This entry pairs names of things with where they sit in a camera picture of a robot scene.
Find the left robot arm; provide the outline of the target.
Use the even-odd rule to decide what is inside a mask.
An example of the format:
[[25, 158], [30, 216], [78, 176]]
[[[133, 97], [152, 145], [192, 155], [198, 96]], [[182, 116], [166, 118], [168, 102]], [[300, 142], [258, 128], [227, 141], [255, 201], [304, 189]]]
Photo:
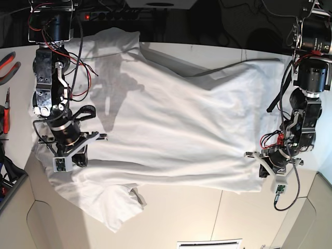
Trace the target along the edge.
[[279, 106], [288, 86], [292, 114], [282, 117], [279, 130], [263, 136], [259, 177], [285, 176], [286, 167], [300, 153], [311, 151], [315, 127], [322, 113], [320, 95], [331, 90], [331, 1], [305, 1], [290, 33], [293, 58], [285, 70], [279, 95], [267, 108]]

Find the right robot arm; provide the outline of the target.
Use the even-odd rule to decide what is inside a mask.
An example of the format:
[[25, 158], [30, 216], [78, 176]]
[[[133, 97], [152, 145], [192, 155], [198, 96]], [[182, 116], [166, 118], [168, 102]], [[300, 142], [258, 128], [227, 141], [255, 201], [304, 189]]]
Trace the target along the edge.
[[68, 52], [64, 44], [73, 37], [72, 21], [77, 17], [77, 1], [30, 1], [31, 13], [27, 20], [28, 40], [39, 45], [33, 61], [36, 78], [32, 110], [37, 116], [33, 128], [38, 143], [52, 152], [55, 172], [69, 172], [75, 165], [88, 164], [88, 144], [106, 139], [106, 134], [82, 132], [80, 123], [96, 117], [92, 105], [72, 113], [70, 102], [76, 81], [65, 80], [66, 71], [74, 66], [77, 75], [84, 67], [87, 79], [92, 68], [83, 62], [80, 54]]

